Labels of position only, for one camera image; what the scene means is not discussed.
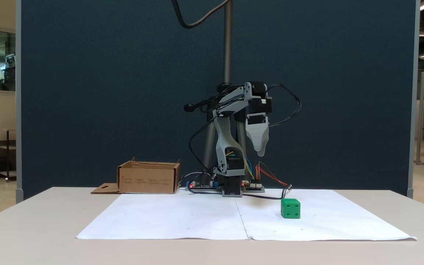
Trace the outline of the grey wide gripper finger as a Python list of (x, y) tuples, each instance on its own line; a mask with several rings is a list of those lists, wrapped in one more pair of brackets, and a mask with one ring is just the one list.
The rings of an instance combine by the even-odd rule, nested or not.
[(263, 157), (269, 141), (268, 124), (246, 124), (246, 136), (251, 140), (252, 146), (259, 157)]

